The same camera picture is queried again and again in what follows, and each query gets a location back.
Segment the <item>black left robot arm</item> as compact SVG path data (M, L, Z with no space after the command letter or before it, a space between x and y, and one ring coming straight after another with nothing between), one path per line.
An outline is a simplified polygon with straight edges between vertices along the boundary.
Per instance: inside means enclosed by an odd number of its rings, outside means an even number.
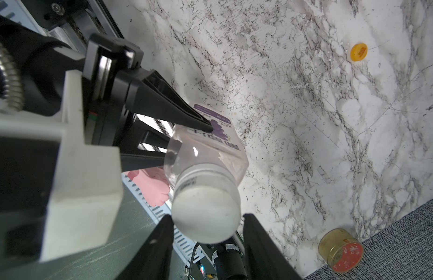
M65 74L78 70L83 118L95 118L92 144L118 147L123 171L161 166L161 152L139 150L146 143L159 148L169 138L138 115L210 133L209 120L189 106L154 70L141 67L144 57L137 45L94 33L82 55L66 43L43 36L0 15L0 96L45 117L61 109L67 85Z

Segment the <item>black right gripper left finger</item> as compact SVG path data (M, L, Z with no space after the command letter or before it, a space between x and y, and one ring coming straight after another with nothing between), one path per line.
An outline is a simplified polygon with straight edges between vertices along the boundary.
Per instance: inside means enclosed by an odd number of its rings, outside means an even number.
M118 280L167 280L173 250L174 223L164 215Z

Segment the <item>clear bottle purple label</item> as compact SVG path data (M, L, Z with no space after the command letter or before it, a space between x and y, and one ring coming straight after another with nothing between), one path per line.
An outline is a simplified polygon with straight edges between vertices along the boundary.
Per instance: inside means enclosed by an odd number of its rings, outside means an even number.
M193 108L205 117L213 130L175 125L164 161L165 176L173 188L189 168L206 165L210 170L226 170L239 187L249 167L248 157L231 119L223 113L195 103Z

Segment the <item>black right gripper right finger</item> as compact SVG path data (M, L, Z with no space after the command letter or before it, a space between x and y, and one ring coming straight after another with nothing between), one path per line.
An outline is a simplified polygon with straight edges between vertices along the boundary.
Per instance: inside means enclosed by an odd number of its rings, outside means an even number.
M250 280L300 280L253 214L244 214L245 263Z

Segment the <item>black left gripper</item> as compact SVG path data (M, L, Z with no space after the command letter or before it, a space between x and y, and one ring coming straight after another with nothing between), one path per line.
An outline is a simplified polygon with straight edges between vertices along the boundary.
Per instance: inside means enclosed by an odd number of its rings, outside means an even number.
M212 132L211 122L188 105L157 71L138 71L130 85L117 77L120 71L139 69L143 56L142 49L123 38L100 33L90 36L82 81L84 114L97 115L92 144L115 145L125 100L126 109L132 113ZM168 136L135 117L119 138L122 171L163 166L164 152L142 150L139 145L166 149L169 141Z

